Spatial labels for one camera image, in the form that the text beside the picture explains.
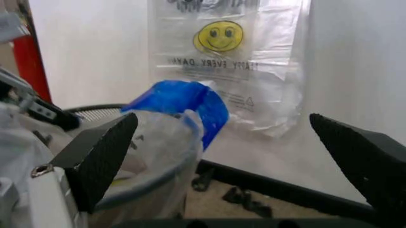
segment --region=blue plastic lid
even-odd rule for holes
[[[122,108],[121,112],[145,110],[174,115],[187,109],[197,112],[202,120],[202,142],[203,149],[206,150],[228,120],[224,102],[208,86],[198,82],[161,81]]]

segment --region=yellow smiley face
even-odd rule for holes
[[[224,52],[238,47],[242,41],[242,27],[232,21],[217,21],[206,25],[193,38],[194,46],[200,50]]]

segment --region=red object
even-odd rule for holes
[[[14,58],[20,77],[31,84],[43,100],[52,102],[41,55],[32,36],[24,36],[14,41]]]

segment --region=white backdrop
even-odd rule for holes
[[[61,107],[128,102],[148,88],[146,0],[31,0]],[[227,130],[204,159],[365,203],[308,122],[322,113],[406,144],[406,1],[314,0],[302,120],[282,140]]]

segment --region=floor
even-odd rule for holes
[[[260,218],[255,213],[246,211],[241,205],[231,204],[222,200],[222,196],[231,187],[231,185],[214,180],[206,192],[196,192],[190,188],[187,195],[185,218]],[[257,192],[251,193],[253,200],[260,201],[272,208],[274,218],[333,217],[314,209],[301,207]]]

